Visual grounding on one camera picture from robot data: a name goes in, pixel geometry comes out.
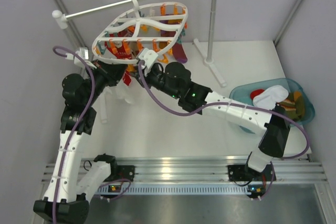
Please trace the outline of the white oval clip hanger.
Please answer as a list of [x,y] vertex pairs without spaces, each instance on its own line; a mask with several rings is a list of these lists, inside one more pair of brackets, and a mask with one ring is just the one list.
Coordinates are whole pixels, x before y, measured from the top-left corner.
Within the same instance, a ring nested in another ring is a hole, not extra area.
[[134,65],[136,59],[118,59],[117,46],[131,54],[130,43],[138,51],[142,46],[155,45],[157,53],[172,55],[173,46],[184,36],[187,28],[188,9],[179,2],[163,2],[139,5],[131,0],[133,7],[116,17],[93,41],[94,58],[108,64]]

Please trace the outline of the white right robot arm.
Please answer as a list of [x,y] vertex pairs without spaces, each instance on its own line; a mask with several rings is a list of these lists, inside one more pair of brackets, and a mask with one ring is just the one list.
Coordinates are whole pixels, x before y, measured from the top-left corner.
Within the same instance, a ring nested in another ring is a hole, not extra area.
[[[144,60],[138,63],[137,79],[152,100],[162,109],[177,116],[194,114],[214,116],[249,129],[261,137],[247,158],[245,174],[258,180],[273,158],[283,158],[291,120],[285,110],[274,103],[269,109],[251,106],[224,97],[211,88],[191,80],[191,72],[178,62],[166,68],[154,63],[148,68]],[[177,100],[182,112],[168,108],[153,94],[155,88]]]

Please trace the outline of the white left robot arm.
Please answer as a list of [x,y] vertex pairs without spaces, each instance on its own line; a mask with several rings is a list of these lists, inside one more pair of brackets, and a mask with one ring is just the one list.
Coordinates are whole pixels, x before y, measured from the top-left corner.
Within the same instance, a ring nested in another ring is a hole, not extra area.
[[114,87],[126,70],[125,65],[94,61],[88,78],[73,73],[62,81],[65,109],[61,116],[60,144],[54,172],[41,200],[33,211],[52,223],[84,223],[89,203],[104,182],[121,180],[116,158],[98,155],[82,179],[78,179],[82,156],[89,142],[96,111],[94,102],[106,87]]

